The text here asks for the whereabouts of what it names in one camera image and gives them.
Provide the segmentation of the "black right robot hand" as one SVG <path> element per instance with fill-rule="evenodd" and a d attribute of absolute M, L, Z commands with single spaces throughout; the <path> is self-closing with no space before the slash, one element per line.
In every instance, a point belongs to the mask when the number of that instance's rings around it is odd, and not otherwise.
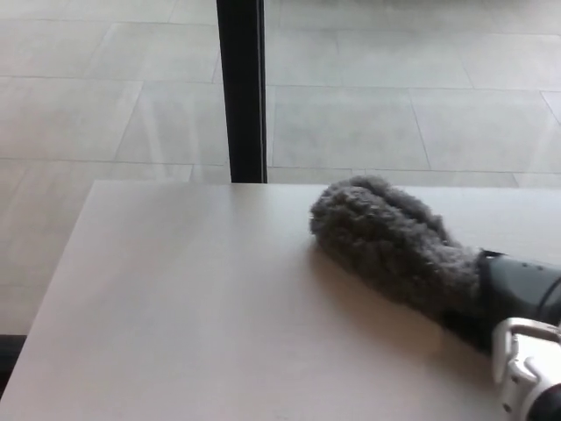
<path fill-rule="evenodd" d="M 560 267 L 483 250 L 476 260 L 479 293 L 477 316 L 447 311 L 444 328 L 484 355 L 492 352 L 494 327 L 507 318 L 560 323 Z"/>

